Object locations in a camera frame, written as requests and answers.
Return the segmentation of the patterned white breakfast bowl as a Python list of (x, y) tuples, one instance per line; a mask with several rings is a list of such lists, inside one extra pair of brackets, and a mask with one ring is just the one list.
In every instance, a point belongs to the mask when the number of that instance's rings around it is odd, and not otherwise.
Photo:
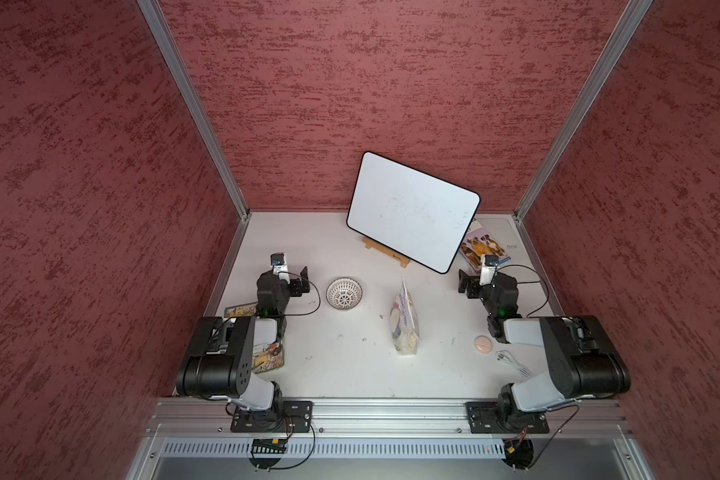
[(362, 300), (363, 289), (361, 284), (350, 277), (341, 277), (333, 280), (326, 289), (325, 298), (328, 304), (337, 310), (350, 310), (359, 305)]

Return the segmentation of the clear oats bag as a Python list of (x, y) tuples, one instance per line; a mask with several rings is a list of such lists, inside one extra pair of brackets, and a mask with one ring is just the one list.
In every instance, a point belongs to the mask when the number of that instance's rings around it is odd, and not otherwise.
[(393, 300), (389, 315), (390, 331), (395, 350), (401, 356), (417, 354), (420, 340), (418, 316), (405, 281)]

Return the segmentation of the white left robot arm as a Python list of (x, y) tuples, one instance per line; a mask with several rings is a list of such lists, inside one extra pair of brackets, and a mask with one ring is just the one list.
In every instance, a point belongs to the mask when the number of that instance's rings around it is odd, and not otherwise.
[(194, 330), (176, 377), (181, 397), (206, 401), (227, 400), (242, 411), (243, 421), (256, 427), (280, 426), (286, 418), (282, 391), (254, 372), (255, 334), (260, 322), (273, 334), (266, 344), (284, 337), (286, 309), (293, 297), (311, 290), (308, 269), (294, 274), (270, 270), (256, 283), (254, 313), (235, 318), (203, 317)]

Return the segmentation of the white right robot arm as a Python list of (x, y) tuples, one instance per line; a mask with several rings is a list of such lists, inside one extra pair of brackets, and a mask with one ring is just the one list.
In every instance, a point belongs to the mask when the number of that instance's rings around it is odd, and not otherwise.
[(494, 340), (539, 347), (546, 358), (544, 371), (504, 385), (496, 399), (465, 404), (473, 434), (547, 433), (547, 412), (630, 389), (628, 368), (596, 317), (524, 318), (518, 313), (518, 282), (501, 272), (486, 280), (460, 271), (458, 291), (484, 306)]

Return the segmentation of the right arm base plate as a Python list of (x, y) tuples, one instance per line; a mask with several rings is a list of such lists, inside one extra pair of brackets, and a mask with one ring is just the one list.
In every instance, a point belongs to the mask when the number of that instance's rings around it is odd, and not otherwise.
[(467, 402), (466, 416), (472, 434), (547, 434), (546, 417), (539, 412), (523, 412), (496, 401)]

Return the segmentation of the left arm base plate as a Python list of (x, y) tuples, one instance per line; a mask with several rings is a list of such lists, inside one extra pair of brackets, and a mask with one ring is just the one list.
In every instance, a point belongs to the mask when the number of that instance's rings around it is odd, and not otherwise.
[(314, 403), (283, 400), (271, 409), (253, 411), (237, 407), (231, 414), (231, 433), (309, 433)]

